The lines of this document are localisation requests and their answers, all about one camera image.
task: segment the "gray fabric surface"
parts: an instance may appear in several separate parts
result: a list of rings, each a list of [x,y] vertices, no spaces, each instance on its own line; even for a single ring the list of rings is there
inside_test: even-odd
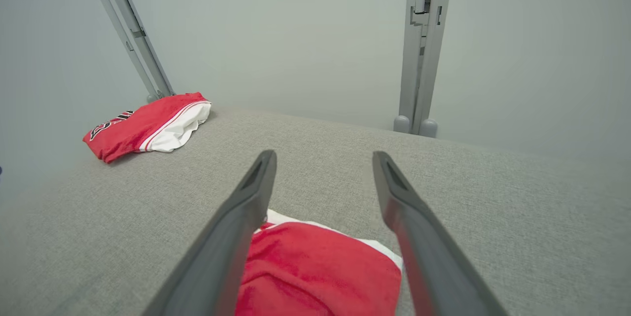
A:
[[[171,154],[92,159],[0,206],[0,314],[139,314],[263,149],[278,212],[398,253],[370,166],[385,150],[509,313],[631,314],[628,168],[216,108]]]

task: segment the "white trim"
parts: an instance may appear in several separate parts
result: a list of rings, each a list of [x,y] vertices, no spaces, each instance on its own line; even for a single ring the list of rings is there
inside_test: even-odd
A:
[[[205,123],[210,114],[209,101],[196,101],[180,109],[160,129],[147,137],[140,145],[140,152],[157,150],[172,152],[182,147],[199,124]]]
[[[303,224],[309,224],[309,225],[312,225],[312,226],[317,226],[319,228],[328,229],[328,230],[334,231],[336,233],[340,233],[341,235],[348,236],[345,233],[341,233],[340,231],[338,231],[336,229],[329,228],[328,226],[324,226],[323,224],[318,224],[317,222],[313,222],[313,221],[300,221],[300,220],[294,219],[293,217],[282,215],[282,213],[278,213],[278,212],[276,212],[274,210],[271,210],[271,209],[268,209],[268,222],[271,223],[271,224],[274,224],[274,226],[270,226],[269,228],[266,228],[266,229],[275,228],[275,227],[280,226],[281,224],[284,224],[286,222],[299,222],[299,223],[303,223]],[[261,229],[257,229],[254,233],[259,233],[261,231],[262,231]],[[361,238],[355,238],[355,240],[363,242],[366,245],[371,246],[372,248],[374,248],[377,251],[381,252],[381,254],[385,255],[390,260],[392,260],[392,262],[394,262],[394,264],[399,269],[403,268],[403,258],[399,257],[398,255],[396,255],[396,253],[394,253],[393,251],[391,251],[389,248],[387,248],[386,246],[382,245],[381,243],[377,242],[376,240],[364,240],[364,239],[361,239]]]

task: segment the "metal bracket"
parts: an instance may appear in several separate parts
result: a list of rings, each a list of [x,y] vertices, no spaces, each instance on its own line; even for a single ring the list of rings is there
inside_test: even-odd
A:
[[[442,7],[438,7],[438,14],[436,15],[436,25],[440,25],[440,15],[442,15]]]
[[[140,29],[139,31],[132,31],[131,34],[134,36],[134,38],[147,36],[147,34],[145,34],[144,30],[142,29]]]
[[[410,6],[410,25],[427,26],[430,24],[430,13],[415,13],[414,6]]]

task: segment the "gray table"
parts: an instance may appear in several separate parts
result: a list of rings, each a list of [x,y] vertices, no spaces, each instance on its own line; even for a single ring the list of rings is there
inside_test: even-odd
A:
[[[216,108],[171,154],[92,159],[0,206],[0,314],[139,314],[263,149],[278,212],[398,252],[370,166],[385,150],[509,313],[631,314],[629,168]]]

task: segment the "white stripe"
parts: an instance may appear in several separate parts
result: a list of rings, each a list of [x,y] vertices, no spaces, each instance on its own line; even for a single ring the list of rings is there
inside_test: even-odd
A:
[[[203,101],[194,101],[192,103],[187,104],[185,107],[183,107],[182,109],[180,109],[178,112],[176,112],[176,114],[174,116],[171,117],[171,119],[169,119],[164,125],[162,125],[160,127],[160,129],[156,130],[155,132],[153,132],[153,134],[151,134],[149,137],[147,137],[142,144],[140,145],[139,151],[140,152],[148,152],[149,150],[147,149],[147,145],[149,145],[149,142],[151,140],[153,140],[154,137],[156,137],[162,130],[164,130],[167,126],[171,125],[171,123],[173,123],[173,121],[181,114],[183,113],[185,110],[189,109],[190,107],[192,107],[193,105],[197,105],[200,103],[208,103],[211,104],[209,101],[207,100],[203,100]]]
[[[173,152],[185,145],[199,125],[206,122],[210,114],[210,103],[191,105],[149,141],[145,150]]]

